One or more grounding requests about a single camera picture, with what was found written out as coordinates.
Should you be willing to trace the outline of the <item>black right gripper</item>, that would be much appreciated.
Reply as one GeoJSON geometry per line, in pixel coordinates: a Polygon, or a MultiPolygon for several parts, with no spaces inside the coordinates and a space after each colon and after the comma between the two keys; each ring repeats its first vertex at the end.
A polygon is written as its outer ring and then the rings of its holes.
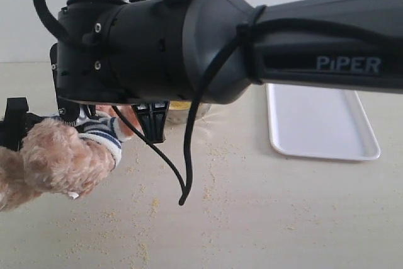
{"type": "MultiPolygon", "coordinates": [[[[79,117],[92,114],[97,104],[132,104],[111,68],[112,51],[106,42],[115,15],[128,4],[127,0],[68,0],[59,11],[60,24],[84,45],[77,49],[58,41],[50,49],[59,115],[68,124],[77,124],[79,117]]],[[[151,143],[165,141],[168,109],[168,101],[132,105],[151,143]]]]}

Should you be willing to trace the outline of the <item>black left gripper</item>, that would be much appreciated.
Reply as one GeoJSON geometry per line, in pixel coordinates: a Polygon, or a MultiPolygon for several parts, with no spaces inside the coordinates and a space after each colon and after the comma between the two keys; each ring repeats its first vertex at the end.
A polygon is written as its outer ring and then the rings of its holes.
{"type": "Polygon", "coordinates": [[[4,118],[1,120],[1,146],[19,151],[23,138],[42,120],[42,117],[29,112],[25,97],[8,98],[4,118]]]}

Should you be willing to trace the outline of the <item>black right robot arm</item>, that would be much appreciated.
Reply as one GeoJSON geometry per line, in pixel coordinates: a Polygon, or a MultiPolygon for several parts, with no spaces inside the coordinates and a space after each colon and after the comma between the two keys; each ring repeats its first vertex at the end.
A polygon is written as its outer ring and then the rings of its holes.
{"type": "Polygon", "coordinates": [[[79,104],[229,104],[252,84],[402,92],[402,0],[68,0],[51,27],[79,104]]]}

